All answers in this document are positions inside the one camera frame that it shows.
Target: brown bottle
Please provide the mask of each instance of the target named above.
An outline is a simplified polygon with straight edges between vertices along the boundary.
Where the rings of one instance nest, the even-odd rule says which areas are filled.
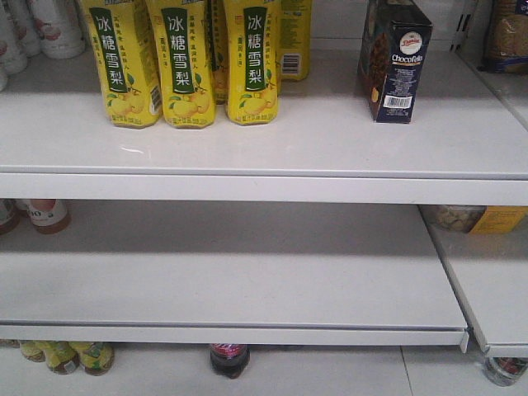
[[[58,233],[68,227],[71,217],[63,200],[24,200],[30,220],[39,233]]]
[[[12,200],[0,199],[0,235],[12,231],[20,222]]]

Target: store shelf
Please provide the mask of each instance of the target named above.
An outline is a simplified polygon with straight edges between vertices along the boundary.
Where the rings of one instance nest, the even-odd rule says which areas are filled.
[[[2,237],[0,338],[461,345],[416,206],[73,202]]]
[[[113,127],[91,53],[37,57],[0,96],[0,196],[528,204],[528,133],[456,54],[428,55],[410,125],[371,120],[357,55],[315,52],[269,125],[205,130]]]
[[[483,351],[528,357],[528,229],[468,235],[431,227],[431,235]]]
[[[121,344],[115,365],[102,377],[77,370],[54,375],[18,350],[0,349],[2,396],[106,394],[117,396],[343,395],[411,396],[399,348],[307,348],[278,351],[255,346],[236,380],[215,375],[205,346]]]

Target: green label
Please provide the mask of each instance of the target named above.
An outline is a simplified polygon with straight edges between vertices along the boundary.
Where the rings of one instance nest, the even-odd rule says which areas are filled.
[[[162,14],[171,55],[172,91],[194,93],[191,58],[189,57],[187,10],[185,8],[164,8]]]
[[[265,7],[244,8],[247,91],[261,91],[266,88],[264,73],[266,11]]]
[[[112,20],[112,13],[106,8],[90,8],[93,23],[101,44],[101,51],[105,59],[106,78],[108,87],[113,92],[127,93],[123,64],[119,55],[116,32]]]

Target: white bottle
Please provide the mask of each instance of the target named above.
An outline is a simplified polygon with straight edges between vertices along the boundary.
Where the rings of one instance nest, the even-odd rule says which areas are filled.
[[[21,0],[7,0],[13,21],[15,22],[18,40],[22,43],[27,56],[40,54],[40,37],[36,32],[33,17],[27,4]]]
[[[66,59],[84,51],[83,33],[73,0],[28,0],[28,4],[46,56]]]
[[[0,92],[7,87],[7,73],[3,66],[0,64]]]
[[[6,0],[0,0],[0,64],[8,75],[19,73],[27,67],[26,53],[17,39]]]

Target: bottom shelf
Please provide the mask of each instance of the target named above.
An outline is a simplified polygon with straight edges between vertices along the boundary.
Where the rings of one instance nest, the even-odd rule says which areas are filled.
[[[279,351],[254,346],[246,371],[232,380],[215,375],[207,347],[182,344],[115,344],[115,364],[106,375],[81,370],[55,375],[44,363],[0,348],[2,396],[38,394],[156,394],[259,396],[518,396],[528,394],[528,375],[499,388],[481,372],[483,356],[470,346],[315,347]]]

